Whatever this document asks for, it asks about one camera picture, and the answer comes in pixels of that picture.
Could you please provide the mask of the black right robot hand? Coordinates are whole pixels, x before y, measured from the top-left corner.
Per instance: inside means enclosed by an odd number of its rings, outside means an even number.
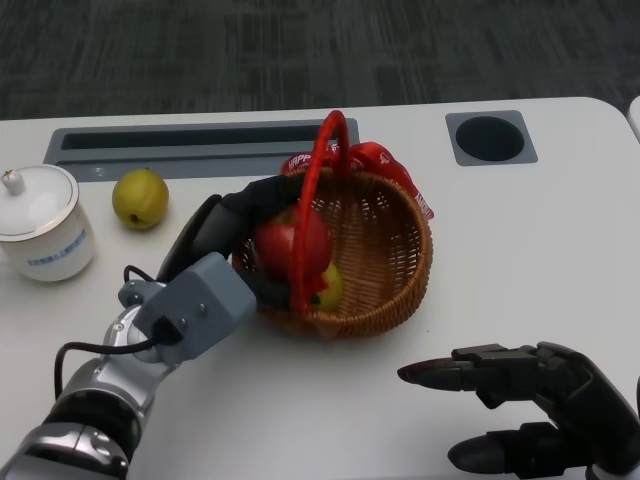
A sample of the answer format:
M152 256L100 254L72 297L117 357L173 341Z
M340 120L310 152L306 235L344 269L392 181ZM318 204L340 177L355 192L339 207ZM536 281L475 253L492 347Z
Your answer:
M588 357L565 346L467 347L404 366L397 374L429 389L473 391L489 409L531 401L547 415L545 422L456 444L448 459L461 471L540 479L582 467L588 479L639 476L638 409Z

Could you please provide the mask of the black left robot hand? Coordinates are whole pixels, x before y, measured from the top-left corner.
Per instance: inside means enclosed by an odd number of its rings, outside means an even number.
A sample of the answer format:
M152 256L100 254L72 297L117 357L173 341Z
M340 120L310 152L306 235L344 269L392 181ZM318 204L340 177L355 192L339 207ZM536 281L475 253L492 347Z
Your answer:
M256 272L239 273L229 256L258 226L294 205L302 193L301 177L273 176L243 190L209 197L183 228L158 272L164 285L156 299L162 306L195 310L205 302L238 313L259 306L287 309L289 281L272 281Z

